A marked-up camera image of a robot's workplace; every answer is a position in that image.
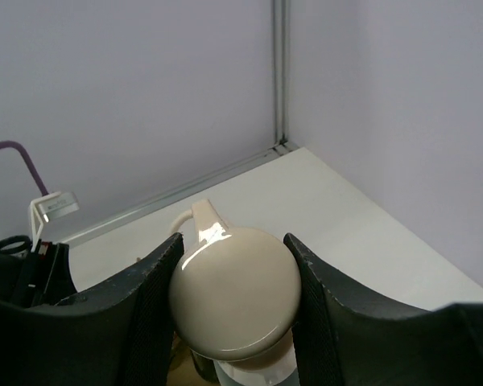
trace white table surface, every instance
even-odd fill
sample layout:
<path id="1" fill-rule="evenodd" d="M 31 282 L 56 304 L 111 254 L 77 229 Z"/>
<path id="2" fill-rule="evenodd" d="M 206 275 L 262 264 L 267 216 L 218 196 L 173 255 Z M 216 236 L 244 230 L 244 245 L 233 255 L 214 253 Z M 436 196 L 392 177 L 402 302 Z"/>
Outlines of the white table surface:
<path id="1" fill-rule="evenodd" d="M 232 224 L 280 239 L 295 234 L 321 259 L 390 298 L 429 310 L 483 302 L 478 284 L 304 148 L 72 248 L 77 289 L 146 256 L 167 238 L 174 218 L 202 198 Z M 185 244 L 194 237 L 188 221 Z"/>

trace cream-colored pitcher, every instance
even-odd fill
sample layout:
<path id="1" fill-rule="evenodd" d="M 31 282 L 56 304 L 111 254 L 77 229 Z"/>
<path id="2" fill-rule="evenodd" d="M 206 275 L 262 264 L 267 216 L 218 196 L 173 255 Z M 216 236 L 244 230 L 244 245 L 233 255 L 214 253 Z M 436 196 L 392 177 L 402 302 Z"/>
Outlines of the cream-colored pitcher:
<path id="1" fill-rule="evenodd" d="M 181 257 L 169 288 L 178 335 L 217 361 L 222 384 L 236 384 L 222 372 L 246 386 L 280 384 L 296 368 L 290 329 L 300 275 L 293 255 L 269 233 L 228 226 L 207 199 L 179 216 L 171 233 L 191 218 L 196 243 Z"/>

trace black cable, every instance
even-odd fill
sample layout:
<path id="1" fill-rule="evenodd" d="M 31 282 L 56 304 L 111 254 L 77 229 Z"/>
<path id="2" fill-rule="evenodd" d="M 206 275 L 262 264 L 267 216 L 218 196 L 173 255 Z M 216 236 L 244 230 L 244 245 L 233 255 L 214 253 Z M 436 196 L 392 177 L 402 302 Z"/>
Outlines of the black cable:
<path id="1" fill-rule="evenodd" d="M 29 236 L 19 235 L 11 236 L 6 239 L 0 240 L 0 253 L 2 255 L 16 255 L 18 253 L 23 253 L 30 250 L 32 246 L 32 241 Z"/>

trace white tabletop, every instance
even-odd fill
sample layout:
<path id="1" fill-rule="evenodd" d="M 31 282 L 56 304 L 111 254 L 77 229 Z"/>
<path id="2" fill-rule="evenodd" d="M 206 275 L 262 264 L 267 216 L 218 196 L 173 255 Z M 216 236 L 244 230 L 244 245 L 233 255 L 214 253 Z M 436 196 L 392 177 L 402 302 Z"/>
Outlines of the white tabletop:
<path id="1" fill-rule="evenodd" d="M 282 239 L 295 234 L 314 253 L 364 285 L 425 309 L 483 302 L 483 289 L 306 149 L 299 149 L 183 199 L 70 251 L 83 290 L 144 257 L 198 199 L 221 216 Z M 192 221 L 185 244 L 194 241 Z"/>

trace gray wall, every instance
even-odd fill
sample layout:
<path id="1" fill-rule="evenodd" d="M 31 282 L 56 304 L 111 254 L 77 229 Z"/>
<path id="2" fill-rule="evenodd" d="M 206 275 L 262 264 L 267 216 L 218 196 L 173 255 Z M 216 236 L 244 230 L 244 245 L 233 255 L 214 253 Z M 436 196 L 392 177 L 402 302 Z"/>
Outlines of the gray wall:
<path id="1" fill-rule="evenodd" d="M 483 0 L 303 0 L 291 134 L 483 285 Z"/>
<path id="2" fill-rule="evenodd" d="M 80 212 L 57 238 L 273 144 L 265 0 L 1 0 L 0 140 Z M 39 196 L 0 152 L 0 237 Z"/>

